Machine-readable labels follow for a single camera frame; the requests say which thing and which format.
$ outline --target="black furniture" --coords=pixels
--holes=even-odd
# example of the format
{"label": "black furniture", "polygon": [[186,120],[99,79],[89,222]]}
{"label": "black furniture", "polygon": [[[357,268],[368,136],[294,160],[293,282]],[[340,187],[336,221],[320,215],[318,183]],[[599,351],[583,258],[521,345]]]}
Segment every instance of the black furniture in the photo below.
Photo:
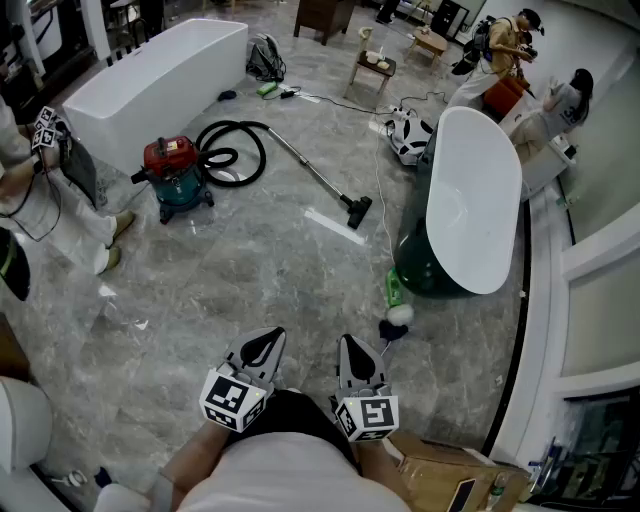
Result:
{"label": "black furniture", "polygon": [[355,0],[300,0],[293,36],[298,37],[300,27],[309,27],[322,32],[322,46],[329,36],[338,31],[347,33]]}
{"label": "black furniture", "polygon": [[453,25],[453,20],[456,19],[459,10],[460,6],[457,3],[451,0],[443,0],[438,11],[433,15],[431,30],[446,38],[447,32],[449,32],[451,25]]}

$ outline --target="backpack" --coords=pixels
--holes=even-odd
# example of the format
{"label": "backpack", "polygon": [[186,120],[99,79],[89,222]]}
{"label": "backpack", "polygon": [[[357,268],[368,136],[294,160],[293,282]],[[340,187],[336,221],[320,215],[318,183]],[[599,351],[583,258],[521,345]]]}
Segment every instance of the backpack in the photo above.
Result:
{"label": "backpack", "polygon": [[256,34],[251,40],[247,58],[247,73],[262,82],[282,82],[287,71],[280,48],[269,34]]}
{"label": "backpack", "polygon": [[[507,20],[509,25],[511,25],[511,29],[513,30],[513,23],[509,18],[498,18]],[[489,32],[491,30],[491,26],[498,21],[493,16],[487,16],[487,19],[484,19],[478,23],[473,35],[471,36],[471,40],[468,41],[462,48],[462,60],[455,65],[452,73],[454,75],[466,75],[473,71],[473,68],[476,67],[476,64],[480,62],[480,58],[484,55],[485,58],[490,61],[491,60],[491,50],[489,49]]]}

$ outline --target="wooden stool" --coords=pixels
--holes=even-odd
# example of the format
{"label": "wooden stool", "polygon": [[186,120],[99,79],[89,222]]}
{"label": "wooden stool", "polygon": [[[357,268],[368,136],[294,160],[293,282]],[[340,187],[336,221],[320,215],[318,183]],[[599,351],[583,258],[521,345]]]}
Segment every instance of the wooden stool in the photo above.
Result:
{"label": "wooden stool", "polygon": [[358,72],[358,68],[362,67],[368,69],[369,71],[373,71],[378,75],[382,76],[382,85],[378,90],[377,99],[380,100],[382,93],[384,92],[385,87],[387,86],[387,82],[389,82],[389,78],[391,78],[396,73],[396,61],[393,59],[385,59],[385,62],[389,64],[387,69],[382,69],[377,66],[377,64],[371,64],[367,61],[367,43],[369,42],[369,38],[371,37],[371,32],[373,29],[371,27],[363,27],[360,29],[360,48],[358,49],[358,55],[356,57],[356,61],[353,64],[353,69],[351,70],[351,76],[349,77],[349,82],[347,83],[347,88],[344,91],[344,97],[346,98],[347,92],[349,91],[349,87],[353,84],[353,81],[356,78],[356,73]]}
{"label": "wooden stool", "polygon": [[433,53],[431,69],[434,69],[436,67],[436,64],[438,63],[438,58],[447,51],[447,40],[440,34],[436,34],[435,32],[433,32],[432,30],[430,30],[428,34],[423,34],[422,29],[419,28],[413,32],[413,35],[415,39],[413,40],[411,48],[409,48],[405,60],[409,58],[416,45],[421,46],[425,50]]}

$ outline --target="black backpack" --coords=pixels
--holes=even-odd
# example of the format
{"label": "black backpack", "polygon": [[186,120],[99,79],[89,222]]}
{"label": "black backpack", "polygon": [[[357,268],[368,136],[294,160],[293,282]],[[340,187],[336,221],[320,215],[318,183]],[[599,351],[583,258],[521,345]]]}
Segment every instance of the black backpack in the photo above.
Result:
{"label": "black backpack", "polygon": [[[498,18],[509,21],[511,29],[513,30],[513,23],[509,18]],[[456,64],[456,67],[452,71],[454,75],[465,75],[476,67],[476,64],[480,62],[480,58],[483,55],[491,53],[489,49],[489,32],[491,26],[498,21],[493,16],[487,16],[486,19],[478,23],[471,40],[468,41],[462,48],[462,60]]]}

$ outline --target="camera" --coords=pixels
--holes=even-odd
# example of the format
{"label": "camera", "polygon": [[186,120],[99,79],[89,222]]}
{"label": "camera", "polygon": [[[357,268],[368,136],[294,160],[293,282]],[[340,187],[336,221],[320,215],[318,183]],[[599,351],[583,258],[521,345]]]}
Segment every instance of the camera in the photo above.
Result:
{"label": "camera", "polygon": [[532,59],[535,59],[538,56],[538,50],[536,50],[535,48],[533,48],[533,46],[531,45],[527,45],[525,46],[522,51],[528,53],[529,55],[531,55]]}

